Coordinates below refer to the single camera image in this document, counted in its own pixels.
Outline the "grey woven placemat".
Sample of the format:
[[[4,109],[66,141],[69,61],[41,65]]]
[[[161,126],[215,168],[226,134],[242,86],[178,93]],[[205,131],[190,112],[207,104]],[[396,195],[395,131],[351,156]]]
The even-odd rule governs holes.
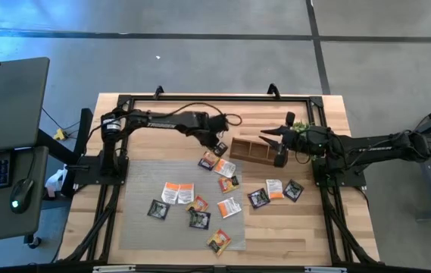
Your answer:
[[[208,171],[194,161],[132,161],[127,175],[121,249],[136,250],[208,250],[210,236],[221,229],[231,239],[228,250],[245,249],[244,214],[238,212],[223,218],[217,204],[233,198],[243,204],[243,191],[238,188],[223,193],[220,175]],[[148,215],[151,203],[161,200],[166,182],[193,184],[194,194],[208,203],[211,213],[208,229],[190,227],[190,214],[185,204],[171,205],[165,219]]]

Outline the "green plant in white pot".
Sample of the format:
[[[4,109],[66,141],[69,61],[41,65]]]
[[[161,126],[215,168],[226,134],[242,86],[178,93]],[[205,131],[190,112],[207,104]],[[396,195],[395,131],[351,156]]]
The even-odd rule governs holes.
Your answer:
[[[307,123],[303,123],[302,121],[299,121],[299,122],[295,122],[292,125],[292,129],[297,133],[301,133],[301,132],[307,130],[310,127],[310,125],[311,124],[307,124]],[[309,155],[307,160],[304,162],[304,164],[307,164],[309,162],[313,162],[316,160],[316,158],[317,157],[315,155]]]

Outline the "wooden three-compartment tea box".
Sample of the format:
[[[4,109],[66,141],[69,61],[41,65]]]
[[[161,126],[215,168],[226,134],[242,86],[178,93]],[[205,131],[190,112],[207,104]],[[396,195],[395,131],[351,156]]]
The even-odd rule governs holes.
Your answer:
[[[230,145],[230,158],[262,165],[273,165],[276,151],[264,143],[233,138]]]

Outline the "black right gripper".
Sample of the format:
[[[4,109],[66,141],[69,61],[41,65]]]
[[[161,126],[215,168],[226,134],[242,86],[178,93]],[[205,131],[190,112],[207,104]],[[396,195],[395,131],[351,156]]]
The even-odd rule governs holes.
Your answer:
[[[307,130],[297,133],[292,129],[295,113],[286,114],[286,125],[275,129],[262,130],[262,133],[274,136],[282,136],[281,142],[269,139],[270,147],[276,150],[274,160],[275,167],[284,167],[288,161],[288,151],[302,152],[306,155],[323,156],[325,153],[325,137],[318,138],[311,136],[310,133],[318,132],[309,127]]]

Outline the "white label strip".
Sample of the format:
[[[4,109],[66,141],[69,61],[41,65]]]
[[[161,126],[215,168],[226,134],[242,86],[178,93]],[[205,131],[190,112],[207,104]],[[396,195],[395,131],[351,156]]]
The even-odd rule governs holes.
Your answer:
[[[131,273],[136,271],[134,265],[103,265],[95,266],[92,273]]]
[[[305,273],[348,273],[348,270],[346,268],[338,267],[308,266],[305,267]]]

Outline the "black computer mouse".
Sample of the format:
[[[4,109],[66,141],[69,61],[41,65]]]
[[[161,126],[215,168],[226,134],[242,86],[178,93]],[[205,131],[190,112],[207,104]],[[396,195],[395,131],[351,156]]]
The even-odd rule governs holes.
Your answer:
[[[10,195],[10,208],[14,214],[24,213],[31,200],[34,181],[30,178],[19,180],[13,187]]]

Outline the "mango tea packet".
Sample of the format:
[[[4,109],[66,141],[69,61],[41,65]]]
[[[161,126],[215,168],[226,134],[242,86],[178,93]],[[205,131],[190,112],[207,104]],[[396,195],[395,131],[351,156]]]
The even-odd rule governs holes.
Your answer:
[[[198,166],[211,171],[219,161],[220,158],[217,155],[215,155],[213,152],[207,151],[201,157],[200,161],[198,162]]]
[[[186,211],[197,211],[197,212],[206,212],[208,209],[208,202],[205,201],[201,196],[197,195],[192,202],[190,202],[187,207]]]
[[[207,240],[206,244],[217,256],[230,245],[232,238],[222,229],[215,231]]]
[[[239,188],[240,183],[237,176],[228,177],[220,177],[218,179],[218,183],[222,193],[229,193]]]

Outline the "white plastic object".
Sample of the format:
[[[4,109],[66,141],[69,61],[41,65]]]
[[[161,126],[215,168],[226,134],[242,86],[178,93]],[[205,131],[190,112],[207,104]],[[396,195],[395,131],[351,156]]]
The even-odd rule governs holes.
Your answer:
[[[58,169],[51,177],[45,182],[45,188],[48,198],[55,198],[55,193],[61,191],[64,180],[67,176],[67,169]]]

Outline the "black aluminium table frame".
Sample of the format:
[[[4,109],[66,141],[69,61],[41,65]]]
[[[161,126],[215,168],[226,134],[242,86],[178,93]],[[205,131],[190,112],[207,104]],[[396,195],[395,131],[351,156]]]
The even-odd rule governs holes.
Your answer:
[[[261,143],[257,135],[261,130],[271,129],[283,124],[286,112],[296,113],[297,120],[307,119],[306,102],[290,101],[291,99],[321,98],[326,125],[342,135],[351,136],[348,118],[342,96],[297,96],[282,95],[275,99],[271,95],[252,94],[208,94],[208,93],[174,93],[161,94],[159,100],[153,99],[148,93],[100,93],[94,112],[93,126],[97,126],[100,117],[117,105],[119,95],[135,96],[135,106],[142,110],[151,109],[156,112],[173,111],[192,101],[206,102],[218,107],[223,112],[242,116],[243,124],[231,128],[224,134],[223,141],[230,143],[233,137],[254,140]],[[175,140],[173,146],[160,144],[161,134],[169,140]],[[203,148],[196,140],[173,130],[135,131],[127,144],[130,159],[166,159],[195,160],[199,159]],[[121,249],[121,230],[125,215],[127,198],[125,186],[121,187],[117,203],[117,211],[113,222],[113,232],[108,264],[137,265],[254,265],[254,266],[297,266],[314,265],[330,266],[331,255],[327,239],[326,225],[323,215],[320,189],[314,183],[312,167],[307,163],[300,165],[290,159],[284,168],[275,168],[258,163],[247,163],[242,176],[243,193],[256,190],[263,186],[263,178],[279,177],[284,181],[290,178],[303,184],[305,190],[302,198],[296,203],[288,200],[276,200],[268,206],[254,210],[244,197],[243,214],[245,220],[246,250],[225,250],[217,256],[206,248],[207,236],[201,242],[205,250],[136,250]],[[93,225],[101,186],[89,185],[76,193],[71,203],[70,212],[59,249],[58,258],[67,258],[73,253],[87,235]],[[340,190],[345,220],[355,239],[373,259],[379,260],[375,236],[367,202],[357,190],[344,187]]]

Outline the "black desk leg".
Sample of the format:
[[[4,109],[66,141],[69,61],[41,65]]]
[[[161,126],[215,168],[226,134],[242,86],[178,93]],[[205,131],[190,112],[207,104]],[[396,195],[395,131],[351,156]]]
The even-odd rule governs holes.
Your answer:
[[[77,140],[74,150],[71,151],[50,135],[38,129],[36,146],[48,148],[49,155],[53,156],[66,165],[77,165],[81,155],[86,151],[88,135],[91,128],[93,113],[89,108],[83,108],[80,112],[80,123],[77,132]]]

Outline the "black caster wheel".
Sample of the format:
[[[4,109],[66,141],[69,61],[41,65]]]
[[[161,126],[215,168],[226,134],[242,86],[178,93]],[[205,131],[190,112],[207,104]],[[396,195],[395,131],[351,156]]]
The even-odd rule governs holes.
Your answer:
[[[23,237],[23,243],[26,244],[30,249],[35,249],[42,242],[40,237],[36,237],[34,234],[25,235]]]

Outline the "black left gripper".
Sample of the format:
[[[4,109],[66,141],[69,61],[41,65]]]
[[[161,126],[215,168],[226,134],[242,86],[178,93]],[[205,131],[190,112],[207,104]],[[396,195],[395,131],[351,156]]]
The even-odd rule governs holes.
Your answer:
[[[212,152],[216,152],[218,150],[218,144],[220,142],[221,136],[227,132],[227,129],[221,130],[200,130],[199,131],[199,142],[202,146],[207,148],[211,148]],[[226,144],[224,142],[220,142],[220,147],[222,149],[226,148]]]

